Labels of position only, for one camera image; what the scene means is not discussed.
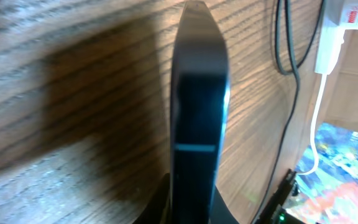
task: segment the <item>dark vertical object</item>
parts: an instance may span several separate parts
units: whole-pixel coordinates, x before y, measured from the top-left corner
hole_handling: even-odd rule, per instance
[[[229,62],[219,28],[205,3],[187,2],[172,63],[172,223],[208,223],[229,90]]]

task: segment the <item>black glossy object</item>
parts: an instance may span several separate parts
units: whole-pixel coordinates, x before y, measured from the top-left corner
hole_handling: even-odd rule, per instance
[[[205,3],[186,3],[172,63],[172,223],[208,223],[229,104],[224,39]]]

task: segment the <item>black cable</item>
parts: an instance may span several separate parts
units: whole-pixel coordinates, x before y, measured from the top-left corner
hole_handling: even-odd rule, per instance
[[[296,82],[295,95],[294,95],[294,100],[293,100],[293,105],[292,105],[290,115],[289,115],[289,117],[287,119],[287,122],[284,125],[283,134],[281,136],[280,145],[278,147],[277,156],[276,156],[276,159],[274,161],[272,174],[270,175],[270,178],[269,178],[269,181],[268,181],[268,184],[267,184],[267,189],[265,191],[265,195],[264,195],[264,197],[262,199],[262,202],[260,203],[260,205],[258,207],[258,210],[257,210],[257,212],[255,214],[255,217],[252,220],[252,223],[255,223],[257,221],[257,219],[259,217],[260,210],[262,209],[262,206],[265,203],[265,201],[267,199],[267,195],[269,193],[269,190],[270,190],[270,188],[272,186],[275,169],[277,167],[278,160],[280,158],[280,154],[281,154],[281,151],[282,151],[282,146],[283,146],[285,134],[287,133],[288,126],[291,123],[291,120],[292,120],[292,117],[293,117],[293,114],[294,114],[295,108],[296,108],[296,102],[298,101],[298,95],[299,95],[299,91],[300,91],[300,76],[299,76],[298,68],[305,61],[305,59],[306,59],[306,57],[307,57],[307,55],[308,55],[308,53],[310,51],[310,48],[311,48],[311,46],[313,44],[314,37],[316,36],[318,26],[320,24],[320,21],[323,18],[325,0],[321,1],[318,20],[317,20],[316,26],[314,28],[313,35],[311,36],[310,43],[309,43],[309,45],[308,45],[308,47],[306,49],[306,52],[305,52],[304,56],[300,60],[299,64],[296,64],[295,51],[293,49],[292,24],[291,24],[291,5],[290,4],[291,4],[290,0],[285,0],[285,27],[286,27],[286,30],[287,30],[287,47],[288,47],[288,54],[290,56],[290,63],[291,63],[292,70],[290,70],[290,71],[284,70],[284,68],[282,66],[282,63],[281,63],[281,60],[280,60],[280,19],[281,19],[282,0],[277,0],[276,21],[275,21],[275,58],[276,58],[278,71],[281,74],[289,75],[289,74],[293,73],[293,75],[295,77],[295,82]]]

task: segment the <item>wooden floor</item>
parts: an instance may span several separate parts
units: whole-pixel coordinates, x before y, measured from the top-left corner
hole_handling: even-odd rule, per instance
[[[274,0],[206,3],[231,58],[217,185],[234,216],[248,223],[265,192],[295,81],[274,67]],[[0,0],[0,223],[134,221],[169,172],[170,67],[183,6]],[[319,1],[293,1],[297,55],[318,8]],[[315,52],[316,42],[301,69],[275,185],[308,143]]]

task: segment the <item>white cable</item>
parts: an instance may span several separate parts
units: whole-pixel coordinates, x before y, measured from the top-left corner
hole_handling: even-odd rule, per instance
[[[316,143],[314,141],[314,134],[316,132],[316,123],[317,123],[317,115],[318,111],[320,109],[321,99],[323,98],[324,88],[326,85],[327,75],[323,74],[321,76],[321,83],[320,83],[320,89],[318,91],[317,100],[316,100],[316,106],[314,107],[313,117],[311,118],[311,124],[310,124],[310,147],[313,151],[313,157],[314,157],[314,165],[308,172],[304,173],[298,173],[298,175],[309,175],[314,173],[318,168],[318,153],[316,148]]]

